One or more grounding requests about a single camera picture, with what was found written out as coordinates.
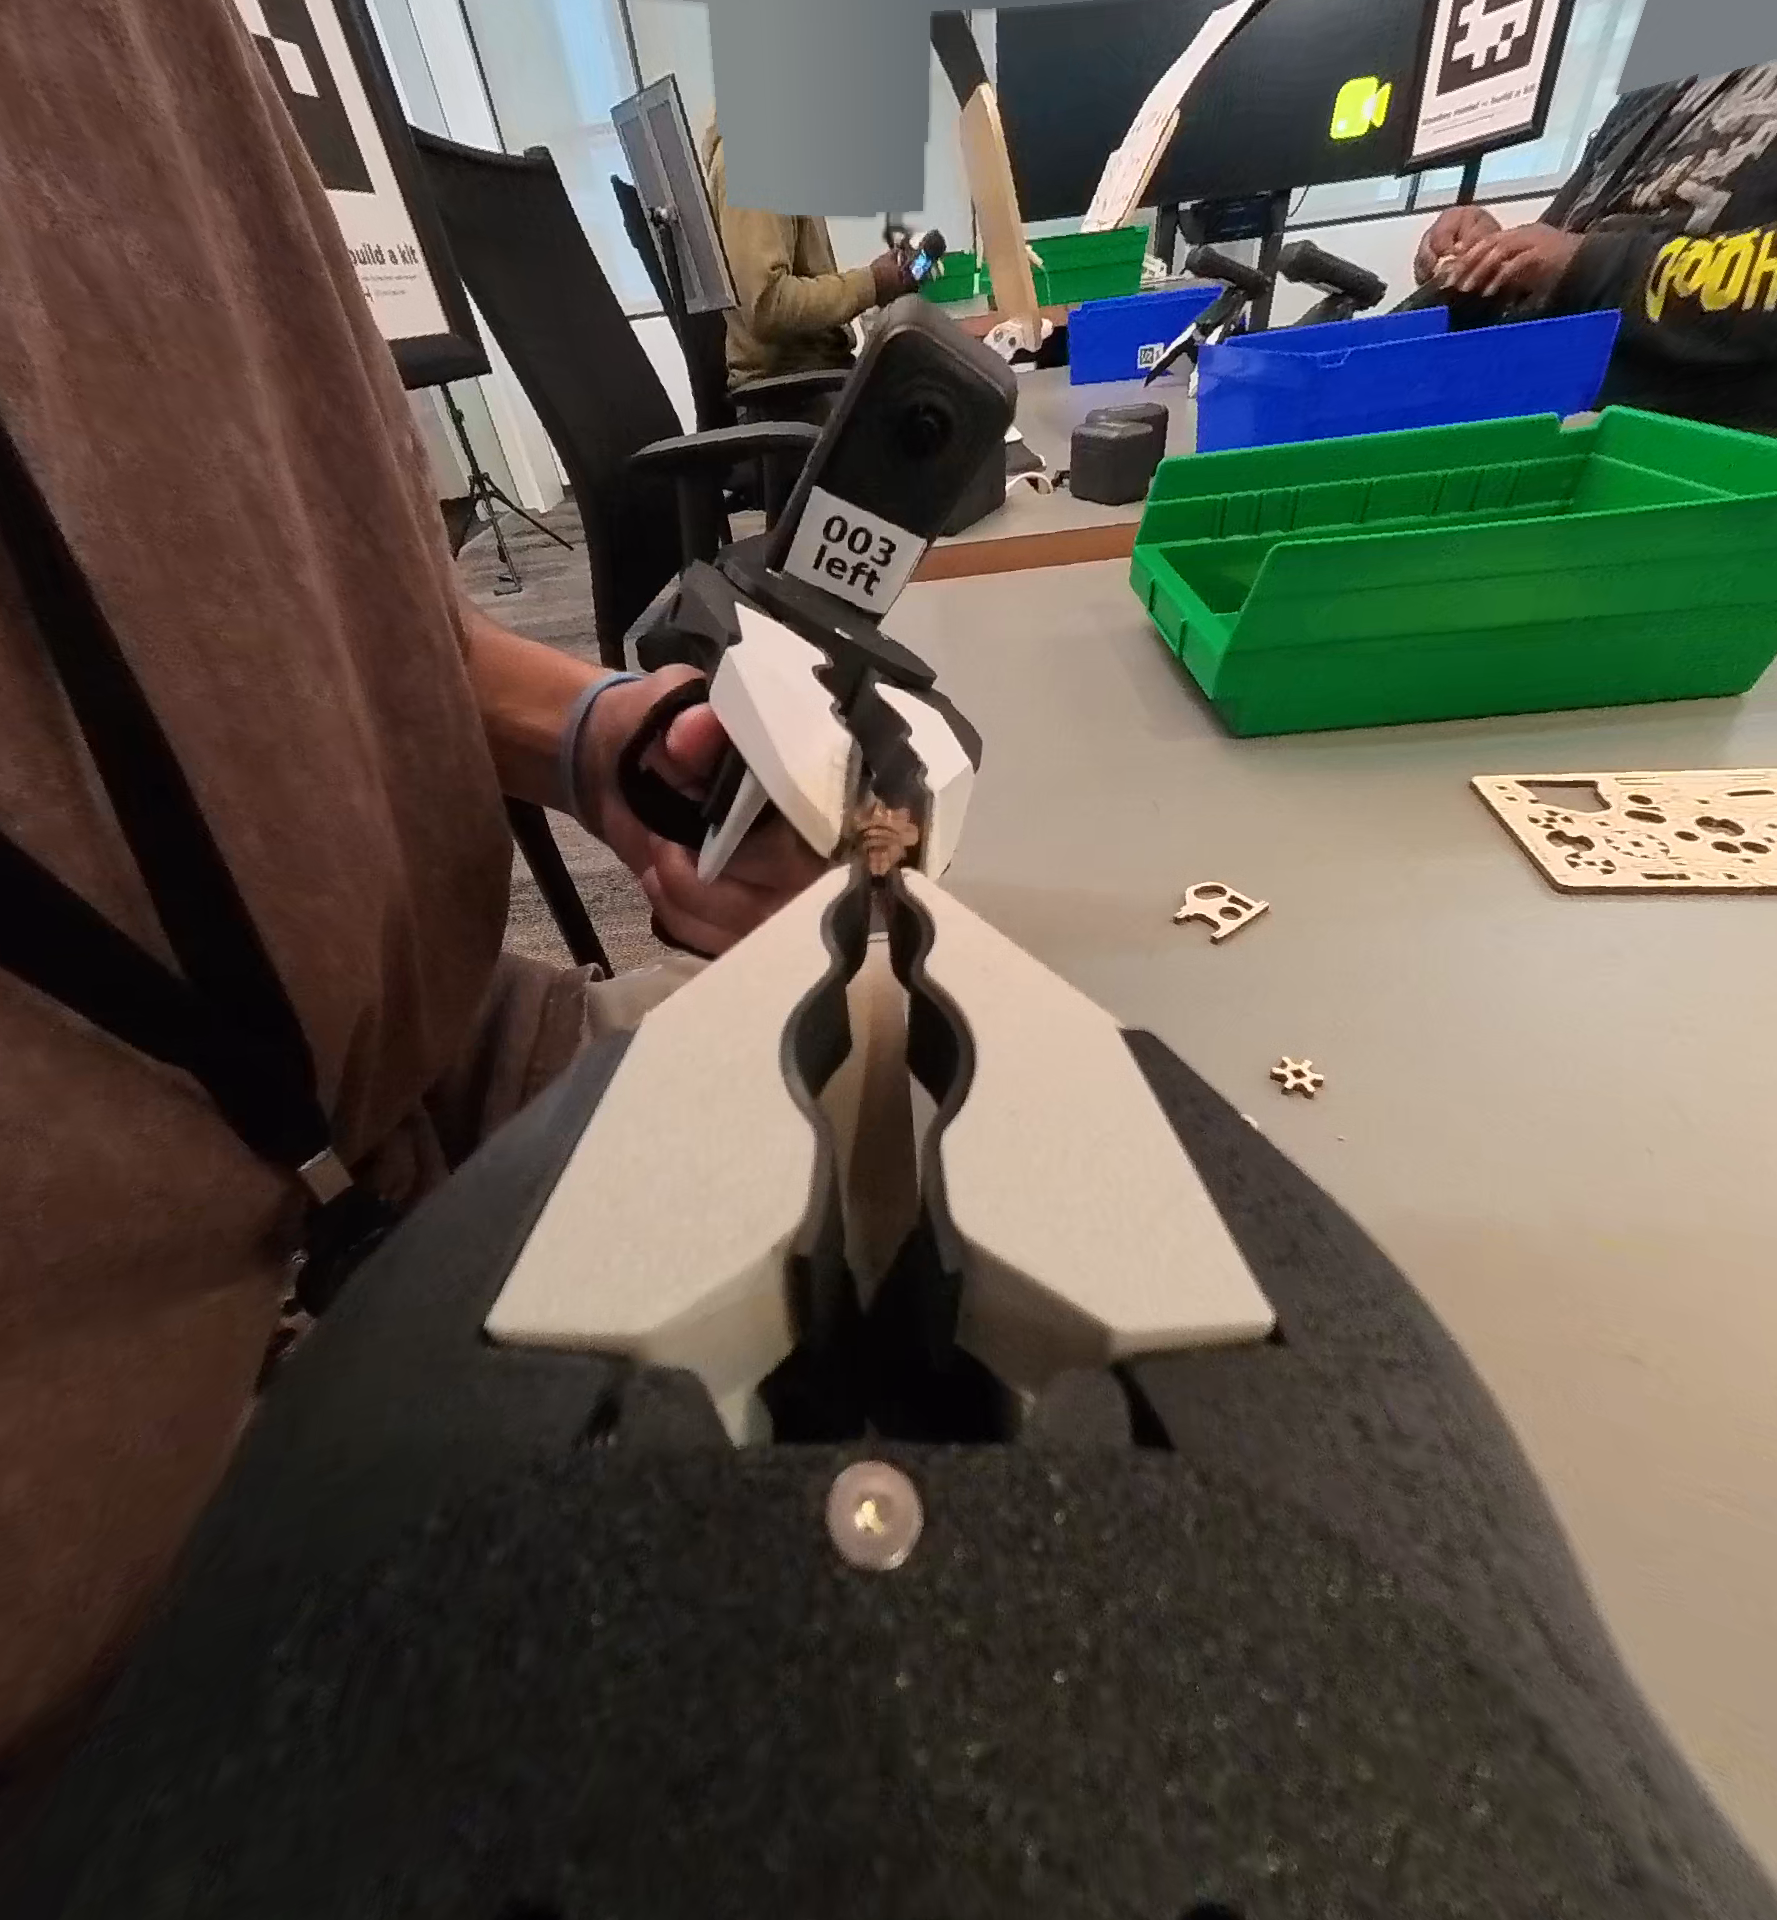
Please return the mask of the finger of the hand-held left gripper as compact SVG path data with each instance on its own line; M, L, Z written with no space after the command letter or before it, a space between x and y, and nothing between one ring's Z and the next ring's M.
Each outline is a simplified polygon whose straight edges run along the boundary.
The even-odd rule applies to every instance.
M960 731L948 701L868 669L865 673L865 791L928 806L921 875L938 880L960 845L974 779L979 735Z
M845 701L867 663L858 633L827 621L806 632L756 606L737 608L737 636L710 678L710 709L739 755L740 778L719 822L710 862L730 862L772 807L816 855L858 849L862 747Z

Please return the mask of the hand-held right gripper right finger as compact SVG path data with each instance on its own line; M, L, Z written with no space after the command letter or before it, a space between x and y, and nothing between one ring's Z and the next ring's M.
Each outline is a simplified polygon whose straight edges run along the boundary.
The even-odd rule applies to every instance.
M928 1319L1006 1397L1122 1361L1253 1348L1278 1310L1127 1029L935 882L885 883L927 1098Z

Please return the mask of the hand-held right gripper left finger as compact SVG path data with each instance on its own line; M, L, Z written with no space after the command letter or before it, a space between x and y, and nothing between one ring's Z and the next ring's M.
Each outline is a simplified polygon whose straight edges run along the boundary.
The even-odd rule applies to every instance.
M825 873L624 1035L492 1343L688 1374L732 1443L767 1436L756 1391L797 1343L787 1268L820 1145L782 1040L835 973L825 923L853 880Z

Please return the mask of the small wooden puzzle piece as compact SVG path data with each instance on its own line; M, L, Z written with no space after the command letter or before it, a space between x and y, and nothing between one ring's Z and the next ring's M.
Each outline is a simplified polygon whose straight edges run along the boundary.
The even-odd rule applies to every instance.
M845 849L857 870L876 887L905 873L922 873L927 860L928 806L921 798L891 800L868 789L853 806Z

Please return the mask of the monitor on arm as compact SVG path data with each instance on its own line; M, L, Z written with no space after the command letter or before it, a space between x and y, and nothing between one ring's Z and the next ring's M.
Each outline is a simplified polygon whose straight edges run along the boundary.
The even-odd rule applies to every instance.
M613 128L682 316L725 316L737 288L674 74L613 106Z

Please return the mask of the grey desk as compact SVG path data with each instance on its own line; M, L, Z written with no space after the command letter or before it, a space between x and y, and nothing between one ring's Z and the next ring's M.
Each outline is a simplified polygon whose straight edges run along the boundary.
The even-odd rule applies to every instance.
M948 883L1429 1298L1777 1878L1777 898L1557 893L1471 787L1777 765L1777 662L1734 701L1229 737L1122 562L921 584L891 628L987 743ZM1201 882L1272 911L1211 944L1172 922Z

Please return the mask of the person's left hand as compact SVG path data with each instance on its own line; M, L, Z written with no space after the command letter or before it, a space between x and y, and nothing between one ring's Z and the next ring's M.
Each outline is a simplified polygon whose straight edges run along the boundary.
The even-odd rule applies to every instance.
M591 833L637 878L661 930L676 945L715 957L805 893L829 865L772 818L756 824L717 875L704 875L700 854L649 826L622 794L619 767L637 735L647 739L644 771L695 801L713 791L730 743L710 703L698 700L655 722L676 689L696 682L686 667L667 667L607 694L591 720L583 774L592 789Z

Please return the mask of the wood-edged table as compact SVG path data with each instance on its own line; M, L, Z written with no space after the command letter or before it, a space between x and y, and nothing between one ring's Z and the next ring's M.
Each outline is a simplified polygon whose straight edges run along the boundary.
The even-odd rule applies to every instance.
M1016 375L1020 440L1045 459L1049 474L1069 465L1070 436L1099 407L1137 402L1170 409L1167 455L1196 448L1191 371L1170 371L1154 383L1137 380L1075 386L1066 368L1023 370ZM915 584L984 578L1066 564L1122 562L1141 523L1143 502L1093 502L1066 487L1036 492L1016 485L1005 504L962 534L938 539L915 572Z

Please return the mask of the black office chair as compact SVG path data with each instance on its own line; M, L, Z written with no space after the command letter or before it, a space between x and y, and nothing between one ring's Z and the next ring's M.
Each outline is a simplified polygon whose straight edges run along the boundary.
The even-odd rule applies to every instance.
M605 666L681 570L727 544L725 487L756 467L774 523L816 442L799 420L678 433L554 159L412 128L462 283L548 433L581 512Z

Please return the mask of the small blue plastic bin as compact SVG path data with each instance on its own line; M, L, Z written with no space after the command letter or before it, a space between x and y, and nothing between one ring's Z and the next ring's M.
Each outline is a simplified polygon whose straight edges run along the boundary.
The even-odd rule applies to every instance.
M1132 296L1075 304L1066 318L1070 383L1141 380L1226 292L1223 281L1190 278Z

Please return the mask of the upright wooden board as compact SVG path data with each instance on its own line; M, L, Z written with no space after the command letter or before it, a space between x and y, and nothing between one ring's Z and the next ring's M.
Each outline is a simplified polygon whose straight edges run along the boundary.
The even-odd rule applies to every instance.
M1046 320L1036 290L1036 262L1025 236L1012 163L997 108L997 90L980 79L960 102L959 147L974 215L979 257L989 278L994 331L1020 351L1045 344Z

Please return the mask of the large green plastic bin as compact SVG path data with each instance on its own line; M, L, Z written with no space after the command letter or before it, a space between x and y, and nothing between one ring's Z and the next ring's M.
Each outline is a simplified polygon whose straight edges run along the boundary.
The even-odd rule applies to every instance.
M1777 660L1777 438L1612 405L1176 455L1131 579L1237 737L1734 700Z

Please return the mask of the small green plastic bin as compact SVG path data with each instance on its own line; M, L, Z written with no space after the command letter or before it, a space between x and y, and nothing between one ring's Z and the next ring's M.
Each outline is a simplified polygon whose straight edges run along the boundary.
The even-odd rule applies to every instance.
M1036 302L1042 307L1072 307L1141 292L1148 225L1040 236L1030 246L1036 257L1030 267ZM947 251L938 276L925 278L921 294L938 306L980 312L997 306L993 269L967 249Z

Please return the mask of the black framed easel poster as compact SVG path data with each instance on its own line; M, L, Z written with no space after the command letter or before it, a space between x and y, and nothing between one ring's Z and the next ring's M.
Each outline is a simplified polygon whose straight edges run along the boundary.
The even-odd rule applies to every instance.
M365 2L237 2L322 181L373 322L417 391L491 371Z

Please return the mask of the person's brown shirt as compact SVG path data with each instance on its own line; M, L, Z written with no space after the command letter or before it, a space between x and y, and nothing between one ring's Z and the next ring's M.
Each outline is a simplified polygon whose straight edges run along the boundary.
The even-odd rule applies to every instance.
M0 416L409 1203L615 983L504 952L514 845L420 432L228 3L0 3ZM0 972L0 1852L247 1420L302 1198L185 1073Z

